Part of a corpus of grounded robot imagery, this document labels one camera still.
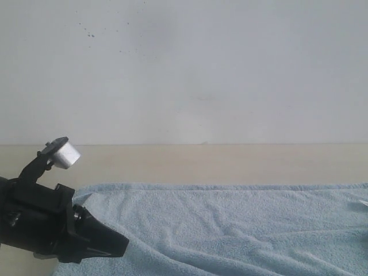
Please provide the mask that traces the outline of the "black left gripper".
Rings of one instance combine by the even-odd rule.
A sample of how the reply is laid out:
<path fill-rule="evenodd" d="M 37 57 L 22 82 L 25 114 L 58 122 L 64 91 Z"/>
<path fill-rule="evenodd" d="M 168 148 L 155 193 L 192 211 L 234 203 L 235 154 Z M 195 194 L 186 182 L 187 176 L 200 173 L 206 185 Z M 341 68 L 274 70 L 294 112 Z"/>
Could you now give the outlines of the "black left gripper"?
<path fill-rule="evenodd" d="M 2 177 L 1 244 L 43 256 L 55 256 L 57 245 L 57 259 L 62 263 L 122 257 L 129 239 L 85 207 L 72 207 L 74 193 L 61 184 L 51 189 Z"/>

